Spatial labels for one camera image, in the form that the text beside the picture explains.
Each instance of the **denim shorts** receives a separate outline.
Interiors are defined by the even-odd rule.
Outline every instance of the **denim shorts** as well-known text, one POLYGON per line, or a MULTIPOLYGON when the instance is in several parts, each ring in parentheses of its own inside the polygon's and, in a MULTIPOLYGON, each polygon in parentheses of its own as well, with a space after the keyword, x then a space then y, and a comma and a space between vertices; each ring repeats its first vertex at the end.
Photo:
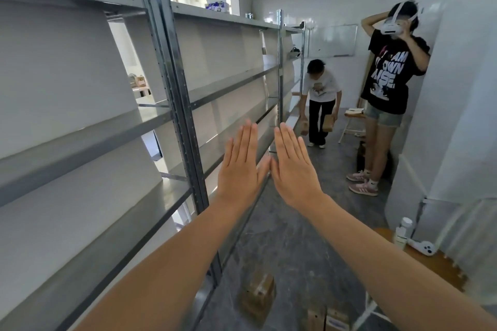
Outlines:
POLYGON ((403 114, 390 114, 388 112, 381 111, 370 105, 369 102, 366 104, 366 108, 364 109, 364 115, 368 118, 377 120, 379 125, 387 127, 400 127, 402 117, 404 116, 403 114))

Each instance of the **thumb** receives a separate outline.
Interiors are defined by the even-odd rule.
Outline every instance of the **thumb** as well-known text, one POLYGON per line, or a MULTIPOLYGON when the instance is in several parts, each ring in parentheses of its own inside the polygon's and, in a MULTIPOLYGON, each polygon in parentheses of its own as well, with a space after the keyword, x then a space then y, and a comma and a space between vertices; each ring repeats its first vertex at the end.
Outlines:
POLYGON ((257 184, 260 185, 264 178, 266 178, 267 173, 269 173, 269 167, 271 165, 271 157, 265 155, 259 162, 257 168, 257 184))
POLYGON ((271 157, 271 175, 273 176, 275 181, 280 181, 279 165, 274 157, 271 157))

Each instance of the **whiteboard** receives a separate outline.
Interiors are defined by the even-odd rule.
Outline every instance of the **whiteboard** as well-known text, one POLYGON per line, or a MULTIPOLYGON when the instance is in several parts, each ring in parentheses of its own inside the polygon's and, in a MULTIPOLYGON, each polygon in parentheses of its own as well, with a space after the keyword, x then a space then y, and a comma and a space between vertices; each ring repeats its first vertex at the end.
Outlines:
POLYGON ((357 24, 352 24, 309 30, 307 58, 354 56, 357 27, 357 24))

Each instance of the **sneaker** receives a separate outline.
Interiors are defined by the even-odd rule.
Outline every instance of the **sneaker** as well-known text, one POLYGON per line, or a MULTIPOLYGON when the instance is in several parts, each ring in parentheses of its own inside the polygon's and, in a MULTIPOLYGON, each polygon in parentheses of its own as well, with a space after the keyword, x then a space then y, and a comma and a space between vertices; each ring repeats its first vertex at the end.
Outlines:
POLYGON ((368 185, 368 182, 365 182, 363 184, 351 184, 348 188, 350 191, 355 192, 356 194, 378 196, 378 189, 372 189, 368 185))
POLYGON ((357 173, 347 174, 346 178, 352 182, 366 182, 369 179, 369 175, 364 173, 364 170, 361 170, 357 173))

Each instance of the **finger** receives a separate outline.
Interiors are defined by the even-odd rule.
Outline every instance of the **finger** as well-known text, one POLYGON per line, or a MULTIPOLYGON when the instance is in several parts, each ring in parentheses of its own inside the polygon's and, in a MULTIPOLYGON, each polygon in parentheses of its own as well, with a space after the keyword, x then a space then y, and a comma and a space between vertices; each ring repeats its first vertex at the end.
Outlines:
POLYGON ((297 139, 297 141, 299 142, 300 152, 302 153, 302 157, 304 158, 304 161, 306 163, 308 163, 309 165, 312 165, 311 164, 311 159, 309 158, 309 153, 307 152, 306 143, 304 143, 304 140, 302 139, 301 136, 299 136, 299 138, 297 139))
POLYGON ((242 142, 242 135, 244 133, 244 127, 240 126, 235 136, 235 141, 233 141, 233 152, 231 153, 230 164, 233 164, 238 159, 238 153, 240 152, 240 143, 242 142))
POLYGON ((297 159, 297 153, 293 147, 292 138, 288 132, 288 126, 285 123, 280 124, 281 135, 283 136, 283 143, 285 144, 286 152, 292 160, 297 159))
POLYGON ((238 153, 237 162, 245 162, 247 161, 247 152, 248 152, 248 144, 250 142, 250 135, 252 131, 252 124, 250 120, 246 120, 244 124, 242 140, 240 142, 240 151, 238 153))
POLYGON ((265 155, 259 162, 259 167, 257 168, 257 185, 260 186, 264 179, 269 173, 271 166, 271 157, 265 155))
POLYGON ((297 141, 297 137, 295 136, 295 132, 293 132, 293 129, 290 128, 289 126, 287 126, 286 128, 288 129, 290 139, 292 139, 293 149, 295 150, 295 153, 297 154, 297 158, 299 160, 302 160, 304 157, 302 156, 302 152, 300 151, 299 142, 297 141))
POLYGON ((230 164, 232 152, 233 152, 233 138, 230 137, 224 145, 223 167, 227 167, 230 164))
POLYGON ((255 156, 257 154, 257 123, 252 124, 250 132, 250 141, 248 142, 247 162, 255 165, 255 156))
POLYGON ((281 178, 279 175, 279 164, 274 157, 271 157, 269 166, 270 166, 271 175, 273 176, 274 181, 280 182, 281 178))
POLYGON ((283 143, 281 130, 278 127, 274 128, 274 142, 276 143, 276 153, 278 154, 278 159, 287 159, 288 153, 286 152, 285 144, 283 143))

